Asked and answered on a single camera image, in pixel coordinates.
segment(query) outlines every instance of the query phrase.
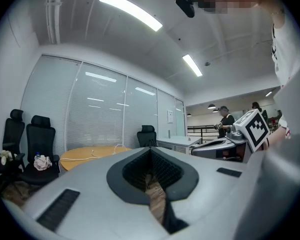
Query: security camera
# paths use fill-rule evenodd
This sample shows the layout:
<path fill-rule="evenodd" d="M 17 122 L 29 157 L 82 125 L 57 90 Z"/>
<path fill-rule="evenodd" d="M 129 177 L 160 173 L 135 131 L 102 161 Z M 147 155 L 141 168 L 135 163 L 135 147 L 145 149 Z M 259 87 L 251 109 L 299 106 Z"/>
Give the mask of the security camera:
<path fill-rule="evenodd" d="M 175 0 L 175 3 L 189 18 L 193 18 L 195 16 L 194 3 L 191 0 Z"/>
<path fill-rule="evenodd" d="M 194 3 L 198 6 L 198 8 L 201 8 L 206 12 L 216 13 L 216 4 L 213 1 L 175 0 L 175 3 L 189 18 L 193 18 L 195 16 Z"/>

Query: white wall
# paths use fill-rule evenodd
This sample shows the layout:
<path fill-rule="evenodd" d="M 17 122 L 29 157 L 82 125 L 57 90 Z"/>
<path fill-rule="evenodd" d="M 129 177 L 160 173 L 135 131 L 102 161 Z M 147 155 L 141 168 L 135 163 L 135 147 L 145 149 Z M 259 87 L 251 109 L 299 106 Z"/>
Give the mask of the white wall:
<path fill-rule="evenodd" d="M 139 66 L 103 51 L 76 44 L 63 43 L 59 45 L 42 45 L 40 46 L 40 52 L 42 54 L 61 56 L 65 58 L 68 57 L 101 65 L 156 87 L 175 96 L 177 99 L 181 99 L 182 101 L 184 100 L 183 92 L 176 89 L 166 80 Z"/>
<path fill-rule="evenodd" d="M 18 0 L 0 22 L 0 151 L 4 125 L 20 109 L 25 87 L 40 57 L 29 17 L 29 0 Z"/>
<path fill-rule="evenodd" d="M 219 113 L 211 114 L 200 114 L 187 116 L 188 127 L 189 126 L 208 126 L 215 125 L 219 123 L 222 119 L 222 116 Z"/>
<path fill-rule="evenodd" d="M 279 81 L 275 74 L 260 78 L 250 78 L 236 85 L 220 85 L 215 83 L 215 87 L 201 92 L 186 95 L 184 98 L 185 106 L 193 106 L 210 101 L 222 100 L 243 94 L 253 93 L 264 89 L 279 86 Z"/>

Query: desk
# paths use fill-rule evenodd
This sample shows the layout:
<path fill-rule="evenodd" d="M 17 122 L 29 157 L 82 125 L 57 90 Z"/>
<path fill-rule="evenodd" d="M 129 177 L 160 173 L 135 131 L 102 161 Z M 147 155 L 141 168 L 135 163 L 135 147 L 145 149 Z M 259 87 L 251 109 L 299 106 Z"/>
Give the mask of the desk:
<path fill-rule="evenodd" d="M 68 159 L 85 159 L 85 158 L 90 158 L 92 157 L 92 150 L 93 150 L 93 155 L 99 158 L 104 158 L 108 156 L 112 156 L 114 151 L 116 154 L 125 152 L 128 150 L 131 150 L 131 148 L 125 148 L 121 146 L 88 146 L 88 147 L 80 147 L 76 149 L 69 150 L 65 152 L 61 157 L 60 157 L 60 164 L 62 167 L 66 170 L 69 171 L 73 169 L 74 167 L 98 159 L 88 159 L 88 160 L 61 160 L 62 158 L 68 158 Z"/>
<path fill-rule="evenodd" d="M 185 153 L 189 155 L 189 149 L 190 147 L 197 143 L 201 143 L 202 139 L 201 137 L 195 137 L 195 136 L 171 136 L 171 138 L 158 138 L 156 140 L 159 147 L 164 146 L 172 146 L 172 150 L 178 151 L 177 147 L 181 147 L 185 149 Z"/>

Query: man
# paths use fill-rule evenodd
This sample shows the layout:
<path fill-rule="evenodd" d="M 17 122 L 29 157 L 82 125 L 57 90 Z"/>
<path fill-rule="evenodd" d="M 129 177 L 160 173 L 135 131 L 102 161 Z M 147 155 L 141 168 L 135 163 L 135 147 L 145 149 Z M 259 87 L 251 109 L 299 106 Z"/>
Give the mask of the man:
<path fill-rule="evenodd" d="M 220 123 L 222 123 L 222 126 L 219 128 L 219 138 L 224 138 L 226 136 L 228 126 L 232 126 L 235 122 L 235 119 L 229 113 L 229 109 L 226 106 L 221 106 L 219 112 L 220 115 L 223 116 L 220 121 Z"/>
<path fill-rule="evenodd" d="M 280 0 L 209 0 L 215 2 L 217 11 L 227 8 L 260 7 L 272 18 L 272 59 L 276 76 L 283 88 L 291 77 L 300 70 L 300 30 L 289 11 Z M 284 118 L 279 121 L 280 127 L 268 137 L 263 148 L 267 149 L 285 138 L 289 138 L 290 130 Z"/>

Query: wooden table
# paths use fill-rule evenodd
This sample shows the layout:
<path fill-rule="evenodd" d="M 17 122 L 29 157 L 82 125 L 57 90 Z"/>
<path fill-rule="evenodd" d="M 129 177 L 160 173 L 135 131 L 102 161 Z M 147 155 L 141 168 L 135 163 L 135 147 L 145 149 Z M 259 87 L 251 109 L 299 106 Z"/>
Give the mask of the wooden table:
<path fill-rule="evenodd" d="M 116 154 L 125 152 L 128 150 L 132 150 L 131 148 L 125 148 L 121 146 L 89 146 L 89 147 L 80 147 L 76 149 L 69 150 L 65 152 L 61 157 L 60 157 L 60 164 L 62 167 L 66 170 L 69 171 L 73 169 L 74 167 L 92 161 L 96 160 L 98 158 L 93 158 L 93 159 L 87 159 L 87 160 L 62 160 L 62 158 L 68 158 L 68 159 L 86 159 L 86 158 L 91 158 L 92 156 L 92 150 L 93 150 L 93 155 L 99 158 L 104 158 L 108 156 L 112 156 L 114 151 Z"/>

